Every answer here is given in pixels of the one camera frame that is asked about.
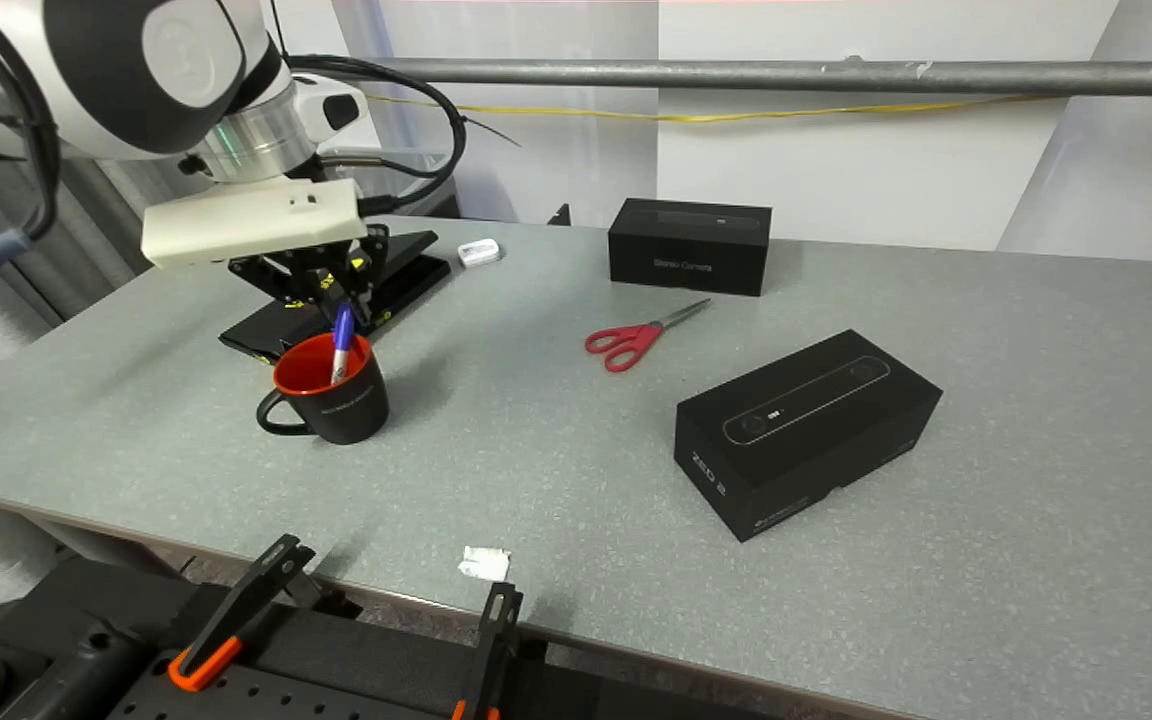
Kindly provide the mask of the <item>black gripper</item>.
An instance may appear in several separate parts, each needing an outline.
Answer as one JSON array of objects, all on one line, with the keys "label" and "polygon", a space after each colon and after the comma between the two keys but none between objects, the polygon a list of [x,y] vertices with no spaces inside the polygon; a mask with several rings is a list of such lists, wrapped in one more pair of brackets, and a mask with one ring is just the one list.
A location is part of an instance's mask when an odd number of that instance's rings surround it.
[{"label": "black gripper", "polygon": [[359,235],[329,241],[292,253],[260,253],[227,265],[231,275],[249,279],[279,303],[366,303],[386,279],[390,227],[370,223]]}]

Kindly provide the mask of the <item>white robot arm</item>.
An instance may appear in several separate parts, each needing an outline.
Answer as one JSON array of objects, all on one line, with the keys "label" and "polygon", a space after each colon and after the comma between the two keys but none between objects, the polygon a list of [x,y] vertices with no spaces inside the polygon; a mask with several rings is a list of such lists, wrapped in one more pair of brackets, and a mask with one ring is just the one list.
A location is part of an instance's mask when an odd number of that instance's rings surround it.
[{"label": "white robot arm", "polygon": [[0,0],[0,160],[31,183],[0,268],[53,233],[68,155],[203,169],[145,211],[156,268],[359,241],[359,189],[305,179],[326,140],[258,0]]}]

